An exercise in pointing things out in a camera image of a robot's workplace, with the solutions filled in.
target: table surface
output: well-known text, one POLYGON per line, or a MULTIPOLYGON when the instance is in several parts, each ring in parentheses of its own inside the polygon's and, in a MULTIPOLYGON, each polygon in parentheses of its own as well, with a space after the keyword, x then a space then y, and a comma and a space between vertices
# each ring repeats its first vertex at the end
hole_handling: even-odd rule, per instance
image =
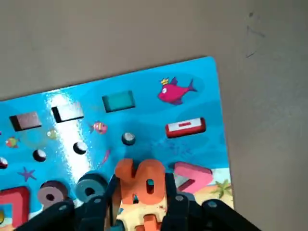
POLYGON ((306 0, 3 0, 0 99, 214 56, 236 210, 264 231, 307 230, 307 12, 306 0))

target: yellow fish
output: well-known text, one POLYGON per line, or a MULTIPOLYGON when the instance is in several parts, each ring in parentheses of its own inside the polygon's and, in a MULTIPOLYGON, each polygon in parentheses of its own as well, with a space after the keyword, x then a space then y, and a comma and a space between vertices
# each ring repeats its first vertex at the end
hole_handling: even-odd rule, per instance
POLYGON ((4 211, 0 210, 0 224, 4 222, 4 211))

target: teal rectangle piece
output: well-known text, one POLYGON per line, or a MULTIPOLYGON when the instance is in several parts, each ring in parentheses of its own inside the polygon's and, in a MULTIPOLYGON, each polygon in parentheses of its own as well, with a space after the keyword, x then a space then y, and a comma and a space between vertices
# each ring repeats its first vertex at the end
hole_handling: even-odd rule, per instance
POLYGON ((106 112, 115 112, 135 107, 133 93, 130 90, 103 96, 103 103, 106 112))

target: wooden number piece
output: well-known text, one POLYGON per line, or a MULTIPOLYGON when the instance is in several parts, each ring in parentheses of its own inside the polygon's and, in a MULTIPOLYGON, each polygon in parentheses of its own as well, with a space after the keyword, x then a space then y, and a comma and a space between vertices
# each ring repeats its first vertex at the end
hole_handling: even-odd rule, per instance
POLYGON ((177 162, 175 164, 174 173, 189 178, 188 181, 178 187, 178 190, 185 193, 193 194, 207 186, 213 180, 210 169, 184 162, 177 162))
POLYGON ((135 227, 136 231, 159 231, 161 223, 157 223, 156 216, 154 214, 147 214, 143 217, 143 225, 135 227))
POLYGON ((67 188, 61 182, 50 180, 42 184, 38 191, 38 200, 43 205, 43 209, 61 202, 67 198, 67 188))
POLYGON ((28 221, 29 195, 28 188, 24 186, 0 190, 0 205, 12 204, 14 228, 28 221))
POLYGON ((89 173, 81 177, 76 185, 76 196, 87 202, 95 196, 103 196, 107 189, 107 181, 100 175, 89 173))
POLYGON ((158 161, 142 161, 134 174, 133 160, 122 159, 115 168, 115 175, 120 178, 122 202, 133 204, 133 198, 146 205, 155 205, 165 197, 165 168, 158 161))

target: pink fish illustration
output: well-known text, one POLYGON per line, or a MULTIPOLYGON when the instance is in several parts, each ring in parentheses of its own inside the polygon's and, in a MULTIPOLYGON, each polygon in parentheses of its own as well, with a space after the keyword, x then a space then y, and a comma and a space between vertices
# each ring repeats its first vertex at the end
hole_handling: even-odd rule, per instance
POLYGON ((174 77, 172 81, 169 83, 169 79, 163 79, 160 81, 161 84, 163 85, 162 91, 158 94, 158 98, 161 101, 171 103, 173 105, 180 105, 182 104, 182 97, 189 91, 197 91, 193 87, 193 80, 191 80, 190 84, 188 87, 183 88, 180 86, 177 86, 177 78, 174 77))
POLYGON ((100 121, 95 122, 93 125, 89 125, 90 133, 94 130, 100 134, 105 134, 107 131, 107 126, 100 121))

